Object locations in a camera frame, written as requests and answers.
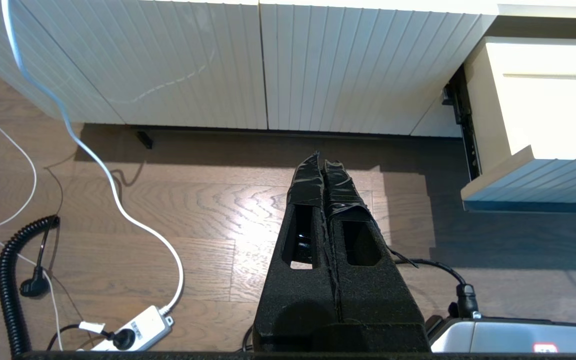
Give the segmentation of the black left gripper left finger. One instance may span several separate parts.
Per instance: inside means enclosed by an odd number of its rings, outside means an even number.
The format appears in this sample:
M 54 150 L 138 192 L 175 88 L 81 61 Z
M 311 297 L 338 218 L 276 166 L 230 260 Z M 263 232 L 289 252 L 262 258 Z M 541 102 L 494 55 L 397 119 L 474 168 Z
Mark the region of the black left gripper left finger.
M 257 352 L 307 352 L 338 319 L 319 153 L 295 168 L 253 322 Z

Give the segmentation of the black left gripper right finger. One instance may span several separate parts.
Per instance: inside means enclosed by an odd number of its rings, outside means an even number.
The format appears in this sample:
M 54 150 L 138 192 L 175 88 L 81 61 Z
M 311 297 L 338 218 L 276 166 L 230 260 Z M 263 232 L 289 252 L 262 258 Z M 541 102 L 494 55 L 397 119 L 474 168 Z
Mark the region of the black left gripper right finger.
M 381 230 L 341 162 L 324 163 L 326 221 L 334 256 L 331 352 L 428 352 L 425 319 Z

